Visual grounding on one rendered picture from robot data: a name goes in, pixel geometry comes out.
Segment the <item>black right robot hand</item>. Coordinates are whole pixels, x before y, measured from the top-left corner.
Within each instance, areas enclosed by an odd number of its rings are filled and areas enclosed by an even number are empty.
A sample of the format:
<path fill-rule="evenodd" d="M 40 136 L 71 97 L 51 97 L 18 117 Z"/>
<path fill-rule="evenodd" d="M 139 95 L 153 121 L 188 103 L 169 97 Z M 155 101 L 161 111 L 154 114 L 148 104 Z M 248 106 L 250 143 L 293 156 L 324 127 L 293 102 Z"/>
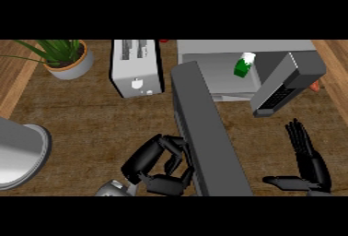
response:
<path fill-rule="evenodd" d="M 287 125 L 301 176 L 268 176 L 263 182 L 284 191 L 321 191 L 332 194 L 331 173 L 321 152 L 313 147 L 306 127 L 298 119 Z"/>

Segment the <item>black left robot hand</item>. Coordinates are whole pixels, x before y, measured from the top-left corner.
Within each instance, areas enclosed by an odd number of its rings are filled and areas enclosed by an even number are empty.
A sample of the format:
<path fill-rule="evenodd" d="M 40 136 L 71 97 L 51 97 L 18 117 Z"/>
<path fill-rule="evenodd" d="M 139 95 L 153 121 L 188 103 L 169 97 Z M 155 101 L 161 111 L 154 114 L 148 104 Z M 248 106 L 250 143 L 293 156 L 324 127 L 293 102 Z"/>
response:
<path fill-rule="evenodd" d="M 166 173 L 150 175 L 157 161 L 164 152 L 172 153 L 172 158 L 166 162 Z M 178 170 L 186 157 L 188 168 L 182 177 L 173 177 L 172 174 Z M 158 195 L 182 196 L 186 187 L 191 185 L 195 166 L 191 157 L 189 144 L 181 136 L 158 134 L 130 156 L 122 167 L 123 174 L 132 184 L 144 182 L 148 191 Z"/>

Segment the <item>dark grey microwave door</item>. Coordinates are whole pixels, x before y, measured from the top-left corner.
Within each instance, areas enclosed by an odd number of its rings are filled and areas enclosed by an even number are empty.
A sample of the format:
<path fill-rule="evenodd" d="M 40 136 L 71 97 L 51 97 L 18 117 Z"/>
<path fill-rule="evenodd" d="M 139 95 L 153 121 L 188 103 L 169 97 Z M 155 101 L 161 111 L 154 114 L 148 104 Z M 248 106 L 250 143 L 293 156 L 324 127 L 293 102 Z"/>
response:
<path fill-rule="evenodd" d="M 253 196 L 197 62 L 173 67 L 172 87 L 176 121 L 197 169 L 194 180 L 198 195 Z"/>

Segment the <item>grey microwave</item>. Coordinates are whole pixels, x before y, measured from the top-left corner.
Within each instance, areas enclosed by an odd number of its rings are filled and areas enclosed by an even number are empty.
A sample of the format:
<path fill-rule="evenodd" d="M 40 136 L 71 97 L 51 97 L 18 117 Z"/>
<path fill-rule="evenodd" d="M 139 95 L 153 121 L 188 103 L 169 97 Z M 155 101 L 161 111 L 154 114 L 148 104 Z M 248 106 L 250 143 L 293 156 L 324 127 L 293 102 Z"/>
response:
<path fill-rule="evenodd" d="M 245 77 L 235 75 L 244 53 L 256 59 Z M 253 115 L 270 117 L 327 74 L 310 40 L 179 40 L 179 62 L 195 61 L 216 101 L 247 100 Z"/>

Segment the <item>green and white milk carton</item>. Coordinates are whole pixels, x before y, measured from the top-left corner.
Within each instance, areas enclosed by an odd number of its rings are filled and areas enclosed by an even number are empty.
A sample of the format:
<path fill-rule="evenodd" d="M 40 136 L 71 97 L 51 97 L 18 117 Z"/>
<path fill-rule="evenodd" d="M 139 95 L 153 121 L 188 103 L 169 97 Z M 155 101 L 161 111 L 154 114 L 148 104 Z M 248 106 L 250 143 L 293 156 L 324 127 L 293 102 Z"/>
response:
<path fill-rule="evenodd" d="M 245 77 L 254 64 L 256 54 L 244 53 L 235 64 L 235 75 Z"/>

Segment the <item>white toaster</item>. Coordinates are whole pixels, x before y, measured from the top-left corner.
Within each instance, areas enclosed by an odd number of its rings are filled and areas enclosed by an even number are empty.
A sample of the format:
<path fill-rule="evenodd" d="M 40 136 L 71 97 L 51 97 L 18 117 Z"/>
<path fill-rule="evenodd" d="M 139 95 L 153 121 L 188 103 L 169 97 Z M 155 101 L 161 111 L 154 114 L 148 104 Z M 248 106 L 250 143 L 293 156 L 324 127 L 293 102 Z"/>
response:
<path fill-rule="evenodd" d="M 123 98 L 166 92 L 158 40 L 113 40 L 110 78 Z"/>

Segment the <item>green potted plant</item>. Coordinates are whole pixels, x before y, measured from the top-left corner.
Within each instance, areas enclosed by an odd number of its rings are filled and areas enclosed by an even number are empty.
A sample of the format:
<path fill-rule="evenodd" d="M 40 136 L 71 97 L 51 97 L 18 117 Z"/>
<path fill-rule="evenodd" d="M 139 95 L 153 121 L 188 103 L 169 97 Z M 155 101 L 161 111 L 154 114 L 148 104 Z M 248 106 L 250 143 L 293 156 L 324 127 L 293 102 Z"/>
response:
<path fill-rule="evenodd" d="M 95 55 L 83 40 L 37 40 L 42 48 L 23 40 L 15 40 L 15 42 L 40 56 L 35 62 L 43 65 L 58 79 L 77 79 L 92 69 Z"/>

